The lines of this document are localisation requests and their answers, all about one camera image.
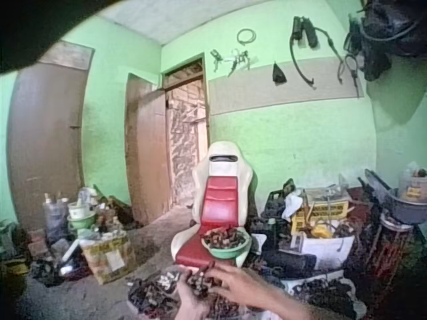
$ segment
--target hand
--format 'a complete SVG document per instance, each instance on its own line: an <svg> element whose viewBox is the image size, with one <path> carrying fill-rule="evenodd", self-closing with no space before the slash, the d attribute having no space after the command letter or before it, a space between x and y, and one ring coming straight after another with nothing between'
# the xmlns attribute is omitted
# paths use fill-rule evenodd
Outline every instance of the hand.
<svg viewBox="0 0 427 320"><path fill-rule="evenodd" d="M191 271L185 270L177 283L177 290L181 298L181 307L175 320L199 320L204 319L209 313L209 305L205 301L200 301L187 284L188 278L191 277Z"/></svg>
<svg viewBox="0 0 427 320"><path fill-rule="evenodd" d="M276 287L266 283L252 270L244 271L228 265L217 265L209 270L206 277L223 281L224 287L212 287L209 291L218 293L226 299L251 307L266 309L277 295L285 295Z"/></svg>

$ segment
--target white bucket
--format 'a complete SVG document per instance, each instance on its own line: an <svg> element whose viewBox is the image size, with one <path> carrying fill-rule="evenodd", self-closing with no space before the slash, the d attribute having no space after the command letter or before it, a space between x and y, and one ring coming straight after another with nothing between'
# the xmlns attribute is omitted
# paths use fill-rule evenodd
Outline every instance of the white bucket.
<svg viewBox="0 0 427 320"><path fill-rule="evenodd" d="M68 212L72 219L82 219L90 215L89 205L87 203L72 202L68 205Z"/></svg>

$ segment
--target green container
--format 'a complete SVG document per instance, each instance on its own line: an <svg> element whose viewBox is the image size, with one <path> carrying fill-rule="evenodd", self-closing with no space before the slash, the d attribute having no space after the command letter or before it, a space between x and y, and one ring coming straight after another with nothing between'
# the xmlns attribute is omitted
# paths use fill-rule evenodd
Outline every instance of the green container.
<svg viewBox="0 0 427 320"><path fill-rule="evenodd" d="M71 228L74 230L90 229L91 226L95 223L95 213L92 213L86 218L72 219L70 216L68 216L67 219L71 225Z"/></svg>
<svg viewBox="0 0 427 320"><path fill-rule="evenodd" d="M211 255L218 259L232 259L241 255L245 250L248 243L252 240L251 236L246 232L240 231L243 233L245 237L245 242L241 245L238 245L235 248L231 249L214 249L210 248L209 245L206 244L205 239L201 239L201 244L210 252Z"/></svg>

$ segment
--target wooden door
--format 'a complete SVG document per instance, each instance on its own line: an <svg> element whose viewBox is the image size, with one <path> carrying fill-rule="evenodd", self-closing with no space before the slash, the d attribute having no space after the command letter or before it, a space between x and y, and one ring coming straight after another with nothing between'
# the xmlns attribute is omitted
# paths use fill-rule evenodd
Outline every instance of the wooden door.
<svg viewBox="0 0 427 320"><path fill-rule="evenodd" d="M165 93L129 74L125 154L133 216L150 223L169 209Z"/></svg>
<svg viewBox="0 0 427 320"><path fill-rule="evenodd" d="M86 70L46 63L17 77L7 154L17 218L26 229L44 227L44 193L61 191L75 199L83 184L80 126L86 81Z"/></svg>

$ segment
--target ceiling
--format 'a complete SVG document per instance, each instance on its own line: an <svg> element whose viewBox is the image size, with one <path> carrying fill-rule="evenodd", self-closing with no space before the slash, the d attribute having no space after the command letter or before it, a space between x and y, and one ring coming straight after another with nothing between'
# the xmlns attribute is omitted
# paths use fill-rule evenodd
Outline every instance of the ceiling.
<svg viewBox="0 0 427 320"><path fill-rule="evenodd" d="M267 0L126 0L99 13L161 45L232 11Z"/></svg>

